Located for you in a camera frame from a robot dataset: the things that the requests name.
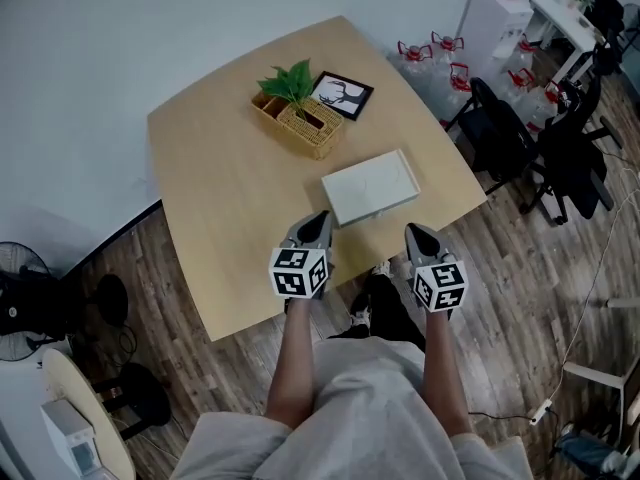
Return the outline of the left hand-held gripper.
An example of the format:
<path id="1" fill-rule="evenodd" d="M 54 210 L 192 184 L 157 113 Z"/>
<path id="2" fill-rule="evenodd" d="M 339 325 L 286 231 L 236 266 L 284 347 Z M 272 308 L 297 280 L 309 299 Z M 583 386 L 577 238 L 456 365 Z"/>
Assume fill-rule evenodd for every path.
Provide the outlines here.
<path id="1" fill-rule="evenodd" d="M 293 224 L 269 261 L 274 293 L 285 300 L 319 300 L 331 277 L 333 216 L 330 210 L 310 214 Z"/>

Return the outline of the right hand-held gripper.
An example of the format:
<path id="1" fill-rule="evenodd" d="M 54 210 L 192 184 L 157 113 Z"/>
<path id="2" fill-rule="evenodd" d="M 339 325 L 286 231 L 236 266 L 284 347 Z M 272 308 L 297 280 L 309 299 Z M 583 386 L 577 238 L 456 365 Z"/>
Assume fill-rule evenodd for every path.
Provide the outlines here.
<path id="1" fill-rule="evenodd" d="M 448 240 L 424 225 L 407 224 L 404 238 L 411 263 L 411 288 L 418 305 L 427 313 L 444 312 L 451 318 L 468 292 L 464 262 Z"/>

